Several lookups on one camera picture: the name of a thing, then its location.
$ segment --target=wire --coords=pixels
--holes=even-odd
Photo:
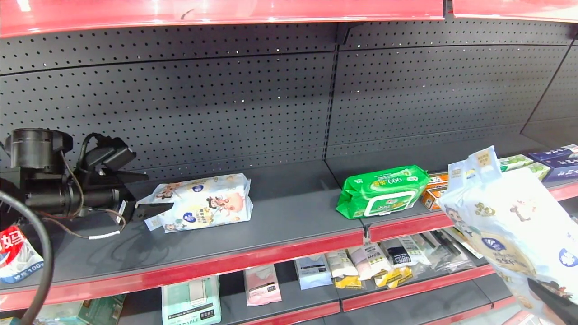
[[[72,230],[70,230],[70,228],[68,228],[67,226],[65,226],[64,224],[62,224],[60,221],[56,220],[56,219],[64,219],[63,217],[57,217],[54,215],[51,215],[49,213],[46,212],[42,212],[42,211],[38,211],[38,213],[40,213],[41,215],[43,215],[44,217],[42,218],[42,220],[45,221],[50,221],[52,223],[57,224],[59,227],[61,227],[64,231],[66,231],[67,233],[79,237],[79,238],[84,238],[84,239],[90,239],[90,240],[94,240],[94,239],[102,239],[102,238],[106,238],[106,237],[110,237],[113,235],[117,235],[120,234],[123,230],[124,227],[127,225],[127,220],[124,218],[123,215],[121,215],[120,213],[116,212],[115,210],[111,210],[111,209],[99,209],[101,211],[105,211],[108,213],[112,213],[113,215],[117,216],[120,221],[122,221],[122,225],[120,226],[120,229],[117,231],[113,231],[113,232],[109,232],[107,234],[103,234],[103,235],[95,235],[95,236],[84,236],[84,235],[80,235]]]
[[[80,187],[80,182],[78,181],[78,179],[74,175],[74,172],[72,172],[70,165],[68,165],[68,162],[66,161],[66,158],[64,157],[64,152],[60,151],[60,157],[62,157],[62,161],[64,162],[64,166],[66,167],[66,170],[68,171],[68,173],[71,175],[72,180],[76,184],[76,187],[78,187],[78,191],[80,193],[80,204],[78,204],[76,211],[72,215],[70,215],[71,218],[74,218],[82,210],[82,206],[84,205],[84,193],[82,193],[82,187]]]
[[[38,312],[40,312],[40,309],[46,300],[46,296],[48,295],[50,285],[52,284],[52,276],[54,273],[52,244],[50,243],[50,237],[48,236],[48,232],[46,231],[44,224],[42,224],[40,218],[38,218],[37,215],[35,215],[33,211],[30,210],[30,208],[2,191],[0,191],[0,201],[7,203],[16,211],[20,212],[24,217],[26,217],[26,219],[28,219],[28,221],[32,224],[34,230],[36,230],[36,233],[40,238],[40,242],[42,243],[42,257],[44,258],[42,277],[30,307],[28,307],[28,310],[20,320],[22,325],[31,325],[38,315]]]
[[[86,138],[82,142],[82,147],[80,147],[80,156],[78,157],[78,162],[76,164],[77,167],[82,168],[81,165],[84,162],[84,156],[86,155],[86,147],[88,146],[88,142],[90,141],[90,139],[96,138],[98,136],[100,136],[100,134],[94,132],[86,136]]]

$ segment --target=green wet wipes package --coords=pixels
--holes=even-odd
[[[411,208],[428,182],[428,174],[415,165],[351,176],[345,180],[336,210],[357,219]]]

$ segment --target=orange box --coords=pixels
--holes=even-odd
[[[429,183],[425,186],[425,191],[447,186],[447,172],[429,174]]]
[[[447,190],[447,185],[444,187],[438,187],[436,189],[429,189],[424,192],[424,196],[421,197],[421,203],[425,205],[428,210],[440,209],[438,205],[438,198]]]

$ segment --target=pink package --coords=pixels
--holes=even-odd
[[[279,281],[273,264],[246,269],[244,275],[247,306],[261,306],[281,301]]]

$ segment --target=perforated metal panel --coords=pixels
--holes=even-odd
[[[518,135],[523,124],[499,125],[488,128],[472,128],[452,132],[440,132],[401,138],[382,139],[348,143],[345,145],[333,145],[327,147],[327,157],[350,156],[353,154],[378,152],[383,150],[402,149],[407,147],[438,145],[440,143],[467,141],[491,136],[504,136],[506,138]]]
[[[72,161],[88,133],[119,136],[138,153],[127,169],[290,150],[297,150],[292,160],[322,159],[322,150],[309,149],[324,146],[332,66],[332,53],[309,53],[5,76],[0,134],[67,132],[77,141]],[[247,167],[241,160],[229,166]]]
[[[152,60],[332,51],[336,24],[160,26],[0,39],[1,73]]]
[[[531,121],[578,117],[578,47],[572,46]]]
[[[559,46],[462,46],[339,55],[329,144],[524,123]]]
[[[574,24],[524,20],[376,21],[352,28],[342,49],[452,45],[569,45]]]

